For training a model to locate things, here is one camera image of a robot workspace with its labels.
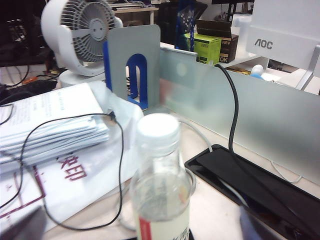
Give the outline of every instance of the desk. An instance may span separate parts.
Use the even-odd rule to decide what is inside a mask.
[[[138,12],[149,12],[150,13],[150,24],[154,24],[155,11],[158,11],[157,7],[144,7],[144,8],[131,8],[131,9],[120,9],[114,11],[114,14],[125,14],[125,13],[138,13]]]
[[[212,144],[228,146],[228,140],[204,127],[194,123]],[[184,161],[189,160],[196,154],[207,148],[206,143],[188,126],[182,125],[181,154]],[[273,169],[271,163],[248,149],[234,144],[234,151],[255,164],[279,176]],[[296,175],[279,166],[282,173],[289,179],[295,179]],[[196,240],[241,240],[242,231],[239,223],[240,211],[237,204],[211,187],[205,181],[196,178],[196,190],[190,200],[190,228]],[[320,186],[302,179],[296,184],[297,187],[320,198]],[[125,219],[130,218],[131,206],[128,202],[129,196],[125,197],[122,210]],[[101,225],[110,221],[116,214],[115,204],[117,195],[98,201],[65,223],[77,227]],[[135,233],[122,227],[118,221],[111,226],[85,232],[75,232],[59,226],[51,229],[44,235],[44,240],[124,240],[132,238]]]

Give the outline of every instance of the bottle label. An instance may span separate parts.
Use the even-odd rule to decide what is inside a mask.
[[[168,221],[147,221],[135,216],[138,240],[189,240],[189,206]]]

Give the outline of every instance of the green box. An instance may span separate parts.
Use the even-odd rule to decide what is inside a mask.
[[[184,35],[190,49],[190,33]],[[196,60],[203,64],[214,65],[219,62],[221,49],[221,38],[216,36],[194,34],[194,49],[198,53]]]

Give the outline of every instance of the monitor stand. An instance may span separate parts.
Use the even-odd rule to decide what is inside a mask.
[[[307,85],[310,83],[311,79],[314,77],[314,71],[318,62],[319,54],[320,54],[320,45],[318,44],[314,48],[314,52],[306,73],[303,75],[303,77],[301,78],[300,82],[297,84],[295,89],[302,90],[302,91],[306,89]]]

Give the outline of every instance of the red label stripe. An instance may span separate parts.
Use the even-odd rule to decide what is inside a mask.
[[[144,220],[142,217],[139,217],[139,221],[140,221],[141,239],[152,240],[150,222]]]

